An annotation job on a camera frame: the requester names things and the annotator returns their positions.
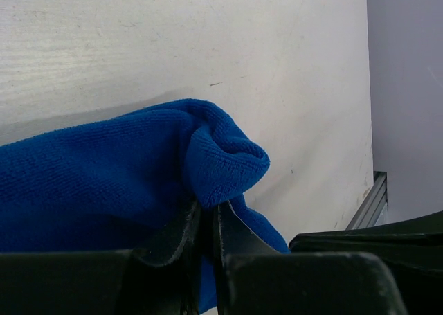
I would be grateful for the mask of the blue towel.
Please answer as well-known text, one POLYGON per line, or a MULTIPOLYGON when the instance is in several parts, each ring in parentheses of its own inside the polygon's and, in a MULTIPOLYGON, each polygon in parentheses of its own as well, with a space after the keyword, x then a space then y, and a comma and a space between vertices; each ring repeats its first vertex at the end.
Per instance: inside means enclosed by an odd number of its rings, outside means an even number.
POLYGON ((1 254, 135 249, 201 206, 199 314, 217 304, 212 211, 228 202, 264 242, 284 238, 244 193, 267 153, 211 102, 183 99, 1 147, 1 254))

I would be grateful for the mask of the right side aluminium rail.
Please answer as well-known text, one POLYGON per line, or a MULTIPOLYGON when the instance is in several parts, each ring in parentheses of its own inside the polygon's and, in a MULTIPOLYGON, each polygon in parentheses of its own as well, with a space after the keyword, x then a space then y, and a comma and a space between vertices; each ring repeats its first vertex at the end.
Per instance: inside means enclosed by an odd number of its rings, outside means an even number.
POLYGON ((347 225, 347 230, 374 227, 388 203, 386 172, 374 172, 374 184, 347 225))

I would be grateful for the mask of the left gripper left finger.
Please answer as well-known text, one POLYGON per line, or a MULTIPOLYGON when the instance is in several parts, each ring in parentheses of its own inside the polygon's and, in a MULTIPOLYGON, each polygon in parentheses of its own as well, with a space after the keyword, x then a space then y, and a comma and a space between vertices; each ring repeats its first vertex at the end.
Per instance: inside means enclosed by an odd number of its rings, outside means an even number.
POLYGON ((198 314, 201 206, 135 249, 1 254, 2 314, 198 314))

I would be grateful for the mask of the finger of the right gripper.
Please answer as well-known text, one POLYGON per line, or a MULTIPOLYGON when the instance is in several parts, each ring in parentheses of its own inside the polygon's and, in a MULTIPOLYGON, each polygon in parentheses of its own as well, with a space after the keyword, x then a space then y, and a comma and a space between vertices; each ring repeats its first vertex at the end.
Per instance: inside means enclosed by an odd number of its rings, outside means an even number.
POLYGON ((442 313, 442 212, 372 228, 302 233, 289 248, 374 254, 395 277, 409 314, 442 313))

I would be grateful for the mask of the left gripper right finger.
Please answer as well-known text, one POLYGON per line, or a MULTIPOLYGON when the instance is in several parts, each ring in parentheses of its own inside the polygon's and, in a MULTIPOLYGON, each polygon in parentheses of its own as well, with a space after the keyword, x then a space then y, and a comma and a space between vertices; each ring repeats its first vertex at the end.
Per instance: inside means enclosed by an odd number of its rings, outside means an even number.
POLYGON ((407 314, 395 280, 375 255, 283 254, 225 202, 213 213, 219 314, 407 314))

